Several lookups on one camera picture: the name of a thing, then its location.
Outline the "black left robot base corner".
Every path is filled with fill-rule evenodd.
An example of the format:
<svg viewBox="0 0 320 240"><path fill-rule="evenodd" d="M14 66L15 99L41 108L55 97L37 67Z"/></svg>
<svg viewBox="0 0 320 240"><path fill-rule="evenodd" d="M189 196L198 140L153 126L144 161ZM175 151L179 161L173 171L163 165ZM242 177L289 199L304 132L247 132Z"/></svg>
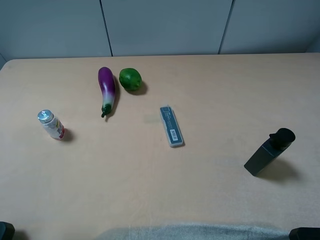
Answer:
<svg viewBox="0 0 320 240"><path fill-rule="evenodd" d="M15 234L15 228L11 223L0 222L0 240L12 240Z"/></svg>

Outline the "black right robot base corner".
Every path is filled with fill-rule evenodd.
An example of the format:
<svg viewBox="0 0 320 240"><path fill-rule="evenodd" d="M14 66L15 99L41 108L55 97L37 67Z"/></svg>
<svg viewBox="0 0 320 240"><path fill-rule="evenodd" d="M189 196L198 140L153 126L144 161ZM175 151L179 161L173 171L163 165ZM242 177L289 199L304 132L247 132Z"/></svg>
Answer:
<svg viewBox="0 0 320 240"><path fill-rule="evenodd" d="M319 227L299 227L289 233L290 240L320 240Z"/></svg>

